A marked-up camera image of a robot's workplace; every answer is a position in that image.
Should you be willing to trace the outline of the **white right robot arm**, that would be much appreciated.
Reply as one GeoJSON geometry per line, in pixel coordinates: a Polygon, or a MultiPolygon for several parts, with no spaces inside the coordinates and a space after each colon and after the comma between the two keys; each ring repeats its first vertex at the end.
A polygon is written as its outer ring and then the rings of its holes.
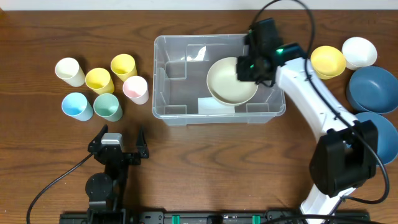
{"type": "Polygon", "coordinates": [[[300,206],[300,221],[332,220],[340,203],[376,174],[377,128],[338,103],[298,44],[248,47],[248,54],[238,57],[238,80],[268,82],[285,91],[317,142],[309,165],[313,187],[300,206]]]}

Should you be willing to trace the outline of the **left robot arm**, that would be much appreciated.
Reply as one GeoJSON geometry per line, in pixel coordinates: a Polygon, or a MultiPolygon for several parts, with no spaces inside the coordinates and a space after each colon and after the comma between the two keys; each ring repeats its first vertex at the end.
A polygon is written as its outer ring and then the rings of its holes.
{"type": "Polygon", "coordinates": [[[123,137],[109,133],[105,124],[88,145],[88,152],[105,166],[104,172],[92,175],[86,182],[89,197],[88,223],[130,223],[129,212],[123,208],[128,169],[149,158],[143,129],[139,130],[136,152],[124,152],[123,137]]]}

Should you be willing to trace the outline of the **dark blue large bowl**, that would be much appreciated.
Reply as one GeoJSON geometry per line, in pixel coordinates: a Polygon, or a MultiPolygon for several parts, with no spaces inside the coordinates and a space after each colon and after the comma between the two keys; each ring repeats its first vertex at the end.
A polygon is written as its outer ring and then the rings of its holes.
{"type": "Polygon", "coordinates": [[[349,80],[346,98],[356,111],[391,113],[397,109],[397,78],[381,67],[360,68],[349,80]]]}

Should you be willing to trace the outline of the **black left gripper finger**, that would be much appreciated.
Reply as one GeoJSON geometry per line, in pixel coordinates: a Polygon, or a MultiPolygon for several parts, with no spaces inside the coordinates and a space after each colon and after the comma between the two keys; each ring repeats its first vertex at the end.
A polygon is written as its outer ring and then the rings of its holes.
{"type": "Polygon", "coordinates": [[[88,145],[88,152],[100,152],[102,149],[102,137],[108,132],[108,125],[105,124],[101,131],[90,141],[88,145]]]}
{"type": "Polygon", "coordinates": [[[144,128],[141,126],[136,141],[136,148],[141,158],[149,158],[149,149],[144,136],[144,128]]]}

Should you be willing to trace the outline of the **white small bowl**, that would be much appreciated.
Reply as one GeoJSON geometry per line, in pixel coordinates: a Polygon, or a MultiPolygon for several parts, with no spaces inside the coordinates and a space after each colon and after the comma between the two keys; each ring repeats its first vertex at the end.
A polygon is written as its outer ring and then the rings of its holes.
{"type": "Polygon", "coordinates": [[[377,60],[377,50],[372,42],[362,37],[351,37],[342,46],[346,68],[358,70],[373,65],[377,60]]]}

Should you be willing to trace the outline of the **yellow small bowl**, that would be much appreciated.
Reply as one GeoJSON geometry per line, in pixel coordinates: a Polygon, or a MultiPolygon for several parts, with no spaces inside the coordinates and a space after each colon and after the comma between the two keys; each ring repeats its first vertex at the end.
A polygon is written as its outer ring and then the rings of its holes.
{"type": "Polygon", "coordinates": [[[342,52],[328,45],[317,47],[312,52],[310,61],[318,78],[322,80],[341,75],[346,68],[346,60],[342,52]]]}

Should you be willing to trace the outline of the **pink plastic cup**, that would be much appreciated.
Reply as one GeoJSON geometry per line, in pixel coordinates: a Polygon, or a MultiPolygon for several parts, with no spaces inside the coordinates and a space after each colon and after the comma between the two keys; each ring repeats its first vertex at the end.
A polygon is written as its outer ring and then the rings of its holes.
{"type": "Polygon", "coordinates": [[[140,76],[131,76],[123,84],[123,93],[135,104],[143,105],[149,99],[147,81],[140,76]]]}

